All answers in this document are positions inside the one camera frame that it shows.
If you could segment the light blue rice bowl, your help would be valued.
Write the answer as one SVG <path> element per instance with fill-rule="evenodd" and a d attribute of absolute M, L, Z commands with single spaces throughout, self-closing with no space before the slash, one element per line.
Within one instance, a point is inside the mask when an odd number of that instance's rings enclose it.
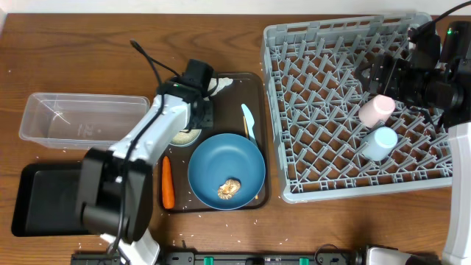
<path fill-rule="evenodd" d="M 182 130 L 176 134 L 170 144 L 177 147 L 186 147 L 192 145 L 196 139 L 200 136 L 201 129 Z"/>

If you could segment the pink cup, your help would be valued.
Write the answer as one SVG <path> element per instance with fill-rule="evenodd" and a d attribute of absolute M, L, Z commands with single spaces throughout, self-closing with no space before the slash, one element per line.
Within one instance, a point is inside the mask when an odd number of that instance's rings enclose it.
<path fill-rule="evenodd" d="M 395 101 L 387 96 L 377 95 L 363 105 L 358 111 L 358 118 L 368 128 L 379 121 L 386 122 L 396 108 Z"/>

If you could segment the light blue cup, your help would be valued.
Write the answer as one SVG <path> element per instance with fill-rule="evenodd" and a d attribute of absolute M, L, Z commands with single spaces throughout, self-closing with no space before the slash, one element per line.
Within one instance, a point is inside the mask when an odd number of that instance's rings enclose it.
<path fill-rule="evenodd" d="M 361 154 L 373 161 L 380 161 L 386 158 L 394 149 L 398 142 L 397 133 L 389 127 L 379 127 L 366 135 L 361 143 L 367 143 Z"/>

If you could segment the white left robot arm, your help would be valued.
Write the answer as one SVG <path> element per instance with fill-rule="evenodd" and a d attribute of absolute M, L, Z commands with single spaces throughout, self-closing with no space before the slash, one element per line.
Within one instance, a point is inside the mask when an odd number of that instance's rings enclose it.
<path fill-rule="evenodd" d="M 180 131 L 205 126 L 213 115 L 210 97 L 222 86 L 217 78 L 172 77 L 120 141 L 85 154 L 76 213 L 84 228 L 108 240 L 110 255 L 118 253 L 130 264 L 156 263 L 160 246 L 148 229 L 154 168 Z"/>

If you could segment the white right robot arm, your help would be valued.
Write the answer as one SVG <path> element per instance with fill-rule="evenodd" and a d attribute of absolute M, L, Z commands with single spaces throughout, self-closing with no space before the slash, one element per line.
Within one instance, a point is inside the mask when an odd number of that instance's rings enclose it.
<path fill-rule="evenodd" d="M 370 93 L 409 107 L 437 108 L 436 128 L 447 130 L 453 164 L 450 225 L 442 264 L 470 263 L 470 23 L 449 24 L 444 41 L 435 21 L 408 29 L 410 60 L 382 54 L 355 70 Z"/>

